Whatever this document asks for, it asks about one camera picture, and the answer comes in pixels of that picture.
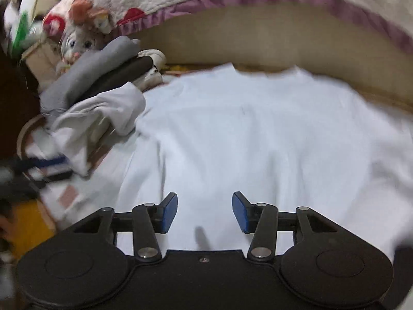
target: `red flower pattern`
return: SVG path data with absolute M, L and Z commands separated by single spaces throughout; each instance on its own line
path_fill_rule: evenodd
M 66 22 L 63 17 L 55 14 L 49 14 L 43 20 L 43 29 L 51 36 L 55 36 L 64 32 Z
M 139 18 L 144 17 L 146 14 L 143 10 L 139 8 L 130 8 L 126 14 L 125 17 L 121 20 L 119 20 L 116 24 L 118 26 L 121 26 L 122 24 L 138 20 Z

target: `doll face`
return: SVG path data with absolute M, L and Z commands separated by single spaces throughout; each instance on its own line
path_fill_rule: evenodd
M 93 38 L 91 33 L 76 28 L 65 37 L 61 46 L 61 55 L 67 62 L 72 64 L 85 51 L 90 49 L 98 49 L 96 39 Z

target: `bed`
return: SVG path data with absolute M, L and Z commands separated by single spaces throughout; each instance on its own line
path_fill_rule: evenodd
M 37 10 L 44 13 L 51 7 Z M 232 62 L 242 71 L 280 72 L 298 66 L 314 75 L 327 75 L 347 82 L 375 104 L 401 110 L 398 114 L 406 124 L 410 120 L 408 113 L 413 113 L 409 49 L 412 29 L 395 19 L 390 21 L 389 14 L 380 13 L 380 16 L 382 19 L 377 20 L 374 28 L 370 22 L 365 24 L 364 19 L 337 17 L 323 6 L 280 1 L 210 8 L 164 20 L 130 36 L 139 38 L 144 49 L 161 50 L 170 65 L 179 65 L 172 70 L 206 69 Z M 155 93 L 151 91 L 148 99 L 154 99 Z M 42 130 L 36 130 L 33 138 L 34 143 L 27 145 L 26 153 L 47 156 L 41 145 L 45 141 Z M 108 146 L 103 145 L 98 166 L 88 181 L 76 178 L 73 183 L 49 187 L 42 194 L 60 227 L 100 207 L 117 204 L 114 197 L 121 189 L 137 138 L 136 134 L 129 138 L 110 135 Z M 94 181 L 108 178 L 113 181 L 105 186 L 108 194 L 102 198 L 99 194 L 104 190 L 95 188 Z

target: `white bed sheet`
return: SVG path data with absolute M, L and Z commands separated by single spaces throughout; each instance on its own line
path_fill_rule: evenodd
M 309 206 L 390 258 L 413 223 L 410 122 L 347 84 L 300 69 L 246 75 L 232 65 L 145 93 L 117 212 L 178 194 L 169 249 L 247 251 L 232 213 L 241 191 L 280 211 Z M 292 245 L 280 235 L 277 253 Z M 133 253 L 132 238 L 118 247 Z

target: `pink fabric edge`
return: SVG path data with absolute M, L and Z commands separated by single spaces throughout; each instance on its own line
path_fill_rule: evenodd
M 113 30 L 113 35 L 115 37 L 130 35 L 143 29 L 158 26 L 171 18 L 195 14 L 210 8 L 268 4 L 275 2 L 300 2 L 322 7 L 331 15 L 341 20 L 378 31 L 389 37 L 396 46 L 406 53 L 413 53 L 413 40 L 404 30 L 392 22 L 385 20 L 380 15 L 344 0 L 187 0 L 173 6 L 162 8 L 139 19 L 131 19 L 128 23 L 117 26 Z

